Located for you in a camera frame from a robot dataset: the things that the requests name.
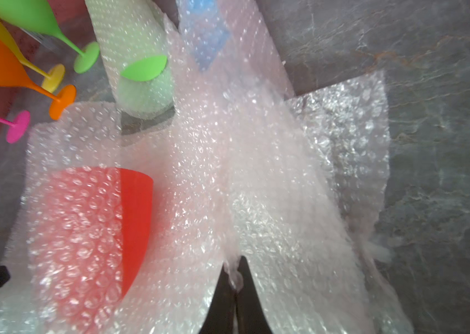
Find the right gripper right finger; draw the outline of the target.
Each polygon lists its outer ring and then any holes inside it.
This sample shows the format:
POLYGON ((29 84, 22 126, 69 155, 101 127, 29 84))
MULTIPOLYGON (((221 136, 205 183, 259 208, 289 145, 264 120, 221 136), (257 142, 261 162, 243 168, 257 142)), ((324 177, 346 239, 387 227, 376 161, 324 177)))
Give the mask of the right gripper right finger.
POLYGON ((243 278, 243 287, 236 294, 236 318, 239 333, 272 334, 246 257, 240 258, 238 270, 243 278))

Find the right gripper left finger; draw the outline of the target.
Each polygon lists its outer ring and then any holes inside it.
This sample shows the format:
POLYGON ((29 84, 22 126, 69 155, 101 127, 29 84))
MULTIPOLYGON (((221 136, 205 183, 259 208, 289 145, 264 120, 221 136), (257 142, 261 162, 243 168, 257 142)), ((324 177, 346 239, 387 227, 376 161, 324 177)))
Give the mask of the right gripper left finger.
POLYGON ((235 294, 229 275, 222 267, 209 311, 199 334, 234 332, 235 294))

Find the red glass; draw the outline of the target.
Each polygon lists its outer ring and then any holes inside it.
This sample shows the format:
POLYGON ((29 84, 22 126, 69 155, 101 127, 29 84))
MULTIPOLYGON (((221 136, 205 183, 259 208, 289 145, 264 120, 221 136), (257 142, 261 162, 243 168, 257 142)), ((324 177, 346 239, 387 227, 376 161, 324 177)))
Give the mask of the red glass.
POLYGON ((129 291, 150 236, 154 182, 126 168, 50 174, 29 212, 29 255, 47 333, 101 333, 129 291))

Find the clear bubble wrap sheet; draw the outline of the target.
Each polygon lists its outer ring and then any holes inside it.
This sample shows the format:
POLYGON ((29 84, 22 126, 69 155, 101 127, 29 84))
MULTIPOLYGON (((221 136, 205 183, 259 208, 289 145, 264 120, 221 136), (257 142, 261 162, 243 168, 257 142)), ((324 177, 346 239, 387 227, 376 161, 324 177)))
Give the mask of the clear bubble wrap sheet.
POLYGON ((353 234, 288 100, 236 54, 201 72, 168 26, 175 115, 123 133, 110 102, 73 104, 31 128, 21 207, 6 247, 0 333, 47 333, 29 255, 33 194, 52 172, 138 171, 154 182, 150 236, 135 280, 101 333, 197 333, 223 267, 235 292, 246 257, 274 333, 412 333, 377 262, 392 254, 353 234))
POLYGON ((354 77, 287 104, 316 150, 349 230, 370 237, 390 174, 385 72, 354 77))

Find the pink glass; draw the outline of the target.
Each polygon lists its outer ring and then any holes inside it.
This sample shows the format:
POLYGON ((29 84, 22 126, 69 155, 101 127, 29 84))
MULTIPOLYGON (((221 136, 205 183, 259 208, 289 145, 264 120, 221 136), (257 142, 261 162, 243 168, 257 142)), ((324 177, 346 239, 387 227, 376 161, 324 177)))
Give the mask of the pink glass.
POLYGON ((8 143, 16 143, 27 132, 31 122, 31 113, 27 110, 21 111, 13 121, 0 118, 0 123, 8 126, 6 141, 8 143))

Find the yellow glass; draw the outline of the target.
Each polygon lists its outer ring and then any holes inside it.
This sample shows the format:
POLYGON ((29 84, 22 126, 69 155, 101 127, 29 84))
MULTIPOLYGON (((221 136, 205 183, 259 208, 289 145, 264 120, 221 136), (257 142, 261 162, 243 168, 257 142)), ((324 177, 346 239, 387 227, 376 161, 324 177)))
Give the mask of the yellow glass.
POLYGON ((55 65, 49 72, 45 72, 36 65, 32 64, 21 52, 18 44, 9 33, 8 29, 0 22, 0 40, 9 50, 14 53, 18 61, 31 70, 37 72, 44 77, 41 87, 50 93, 53 93, 61 84, 65 75, 65 66, 62 64, 55 65))

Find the bright green wine glass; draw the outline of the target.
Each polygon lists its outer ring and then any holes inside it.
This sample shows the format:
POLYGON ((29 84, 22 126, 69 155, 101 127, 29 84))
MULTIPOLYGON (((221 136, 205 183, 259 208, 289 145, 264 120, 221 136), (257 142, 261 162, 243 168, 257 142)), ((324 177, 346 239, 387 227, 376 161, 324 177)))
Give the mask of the bright green wine glass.
POLYGON ((74 63, 74 70, 78 74, 91 69, 100 55, 97 42, 91 42, 80 49, 65 36, 48 1, 0 0, 0 19, 21 29, 53 36, 64 42, 78 53, 74 63))

